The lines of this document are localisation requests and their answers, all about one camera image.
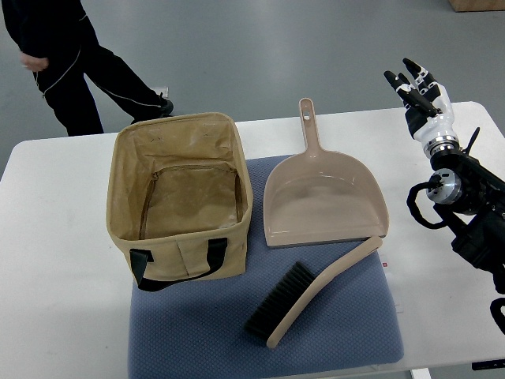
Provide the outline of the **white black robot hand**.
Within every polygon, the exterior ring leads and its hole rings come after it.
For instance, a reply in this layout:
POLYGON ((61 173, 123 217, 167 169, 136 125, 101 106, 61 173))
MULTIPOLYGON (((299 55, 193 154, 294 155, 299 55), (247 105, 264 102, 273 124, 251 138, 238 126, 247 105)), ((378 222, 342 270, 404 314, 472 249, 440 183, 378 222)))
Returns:
POLYGON ((459 139, 453 130, 455 115, 447 90, 425 67, 409 58, 402 62, 412 80, 389 70, 384 72, 384 77, 402 100, 410 136, 421 144, 428 158, 437 152, 459 149, 459 139))

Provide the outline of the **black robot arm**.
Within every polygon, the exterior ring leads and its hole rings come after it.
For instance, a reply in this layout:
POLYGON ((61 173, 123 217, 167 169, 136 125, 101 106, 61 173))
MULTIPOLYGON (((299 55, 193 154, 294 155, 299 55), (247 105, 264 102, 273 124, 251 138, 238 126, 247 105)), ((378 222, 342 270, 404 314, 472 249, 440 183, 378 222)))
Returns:
POLYGON ((498 293, 504 293, 504 180, 470 155, 480 130, 466 148, 448 137, 428 151, 433 173, 413 186, 406 198, 412 217, 423 227, 449 228, 451 248, 474 268, 490 272, 498 293), (440 221, 426 220, 417 206, 422 190, 433 202, 440 221))

